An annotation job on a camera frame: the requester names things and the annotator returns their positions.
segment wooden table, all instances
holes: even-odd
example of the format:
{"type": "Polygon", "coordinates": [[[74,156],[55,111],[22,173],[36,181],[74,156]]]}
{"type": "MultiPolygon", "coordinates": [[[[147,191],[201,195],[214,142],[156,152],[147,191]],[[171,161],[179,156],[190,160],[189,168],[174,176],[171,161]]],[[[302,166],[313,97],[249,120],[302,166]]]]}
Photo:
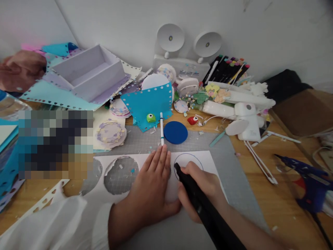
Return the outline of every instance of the wooden table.
{"type": "MultiPolygon", "coordinates": [[[[192,131],[217,133],[215,129],[221,124],[221,118],[213,118],[204,127],[197,125],[191,126],[187,122],[187,118],[194,114],[201,115],[203,118],[211,117],[197,110],[191,110],[187,117],[175,111],[173,114],[174,115],[166,120],[165,123],[176,120],[183,123],[188,130],[192,131]]],[[[127,125],[132,125],[132,122],[132,118],[126,120],[127,125]]],[[[270,125],[270,130],[286,135],[282,128],[274,121],[270,125]]],[[[295,193],[298,192],[300,195],[302,190],[297,188],[296,185],[292,184],[290,181],[298,179],[299,175],[293,170],[287,174],[281,174],[276,169],[277,162],[273,156],[274,153],[309,163],[297,146],[293,142],[284,142],[278,137],[271,136],[254,148],[277,179],[279,185],[274,186],[268,182],[261,172],[243,141],[238,140],[236,136],[231,136],[230,139],[235,151],[240,153],[238,157],[239,161],[249,180],[259,206],[262,209],[268,226],[270,228],[277,226],[273,235],[294,250],[328,249],[319,229],[311,217],[297,205],[294,199],[295,193]]],[[[16,194],[11,205],[0,214],[0,234],[40,200],[58,181],[59,180],[27,180],[16,194]]],[[[77,195],[82,182],[82,180],[70,180],[64,187],[65,195],[77,195]]],[[[333,241],[333,219],[323,213],[319,214],[319,218],[331,241],[333,241]]]]}

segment blue glue gun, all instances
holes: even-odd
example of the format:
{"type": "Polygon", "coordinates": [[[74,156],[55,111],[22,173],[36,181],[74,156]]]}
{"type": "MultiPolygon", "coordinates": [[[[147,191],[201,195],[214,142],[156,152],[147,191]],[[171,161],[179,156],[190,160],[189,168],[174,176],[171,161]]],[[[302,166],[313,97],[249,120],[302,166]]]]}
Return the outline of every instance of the blue glue gun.
{"type": "Polygon", "coordinates": [[[301,161],[276,155],[282,162],[301,175],[301,179],[295,183],[305,189],[302,199],[296,199],[298,205],[311,212],[319,213],[323,208],[325,195],[328,190],[333,190],[333,181],[328,179],[328,173],[314,168],[301,161]]]}

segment white sleeve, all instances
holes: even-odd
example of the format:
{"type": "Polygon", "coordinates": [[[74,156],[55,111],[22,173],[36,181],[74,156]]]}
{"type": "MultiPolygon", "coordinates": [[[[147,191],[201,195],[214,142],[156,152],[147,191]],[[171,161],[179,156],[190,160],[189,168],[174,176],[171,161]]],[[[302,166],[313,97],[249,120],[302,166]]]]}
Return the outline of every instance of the white sleeve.
{"type": "Polygon", "coordinates": [[[56,202],[21,221],[0,237],[0,249],[109,249],[111,203],[88,203],[81,196],[56,202]]]}

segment blue felt circle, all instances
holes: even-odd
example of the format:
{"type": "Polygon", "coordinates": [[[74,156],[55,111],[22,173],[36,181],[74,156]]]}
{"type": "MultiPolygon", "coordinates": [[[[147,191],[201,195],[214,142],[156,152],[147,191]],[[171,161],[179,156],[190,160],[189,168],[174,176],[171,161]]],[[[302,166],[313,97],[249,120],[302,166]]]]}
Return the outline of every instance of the blue felt circle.
{"type": "Polygon", "coordinates": [[[187,139],[187,128],[180,122],[169,122],[164,127],[164,138],[172,144],[181,144],[187,139]]]}

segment right hand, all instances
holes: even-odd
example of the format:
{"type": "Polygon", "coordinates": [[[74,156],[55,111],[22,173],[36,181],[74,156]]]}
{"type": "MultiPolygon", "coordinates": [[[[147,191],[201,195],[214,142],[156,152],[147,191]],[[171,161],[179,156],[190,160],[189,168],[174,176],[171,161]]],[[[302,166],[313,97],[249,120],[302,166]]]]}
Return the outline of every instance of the right hand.
{"type": "MultiPolygon", "coordinates": [[[[182,167],[181,171],[184,174],[191,175],[191,177],[196,181],[199,188],[204,192],[204,194],[217,209],[220,215],[224,217],[230,206],[221,189],[219,178],[214,174],[202,171],[192,161],[190,161],[186,167],[182,167]]],[[[178,197],[190,218],[194,222],[202,223],[187,196],[184,185],[181,182],[179,182],[178,197]]]]}

